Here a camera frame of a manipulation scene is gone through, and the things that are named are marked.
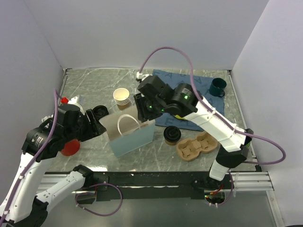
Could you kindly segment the brown cardboard cup carrier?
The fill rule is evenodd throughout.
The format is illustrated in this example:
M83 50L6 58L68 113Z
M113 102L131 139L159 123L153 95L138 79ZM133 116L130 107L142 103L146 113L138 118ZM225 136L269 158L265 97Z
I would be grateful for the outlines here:
M219 142L207 132L202 132L195 139L185 139L176 145L178 156L186 162L195 160L200 153L208 154L214 151Z

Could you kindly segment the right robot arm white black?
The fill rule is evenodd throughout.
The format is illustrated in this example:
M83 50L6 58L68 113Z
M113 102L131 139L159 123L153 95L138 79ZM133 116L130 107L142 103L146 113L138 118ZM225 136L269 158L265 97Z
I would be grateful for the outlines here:
M246 145L251 141L246 130L231 123L201 95L195 94L187 83L171 88L158 76L137 73L139 93L134 96L138 119L141 122L154 120L164 113L178 115L209 133L220 143L220 149L212 163L207 184L218 188L225 174L248 156Z

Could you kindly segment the black cup lid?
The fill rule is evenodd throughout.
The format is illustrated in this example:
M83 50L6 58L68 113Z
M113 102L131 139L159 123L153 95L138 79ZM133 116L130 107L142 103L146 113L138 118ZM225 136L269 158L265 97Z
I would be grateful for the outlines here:
M176 126L168 126L165 128L163 132L164 139L168 140L180 140L181 131Z

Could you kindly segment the stack of brown paper cups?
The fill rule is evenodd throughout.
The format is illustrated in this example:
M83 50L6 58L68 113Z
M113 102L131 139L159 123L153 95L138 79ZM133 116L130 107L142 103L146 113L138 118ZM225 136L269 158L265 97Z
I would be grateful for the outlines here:
M113 92L113 99L119 110L124 110L131 105L130 92L126 88L118 88Z

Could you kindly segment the single brown paper cup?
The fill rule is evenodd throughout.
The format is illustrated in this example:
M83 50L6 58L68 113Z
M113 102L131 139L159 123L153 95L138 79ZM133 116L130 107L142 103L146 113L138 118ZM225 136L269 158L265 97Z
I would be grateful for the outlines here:
M165 142L169 146L175 146L179 142L179 140L168 140L168 139L165 139Z

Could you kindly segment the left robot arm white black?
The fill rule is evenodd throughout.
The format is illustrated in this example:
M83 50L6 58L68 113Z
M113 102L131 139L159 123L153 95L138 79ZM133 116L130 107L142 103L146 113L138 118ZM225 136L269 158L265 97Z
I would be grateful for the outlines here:
M58 152L72 140L84 142L106 132L91 109L84 112L72 104L56 105L52 117L32 129L22 146L21 160L11 188L0 206L0 222L17 224L31 212L46 213L76 189L89 190L93 171L79 165L58 186L42 195L36 191Z

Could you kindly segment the light blue paper bag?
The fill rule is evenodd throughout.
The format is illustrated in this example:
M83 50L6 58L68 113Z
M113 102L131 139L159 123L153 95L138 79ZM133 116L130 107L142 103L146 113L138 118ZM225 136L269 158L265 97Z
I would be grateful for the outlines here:
M141 122L136 106L101 118L109 145L116 157L121 157L153 141L155 120Z

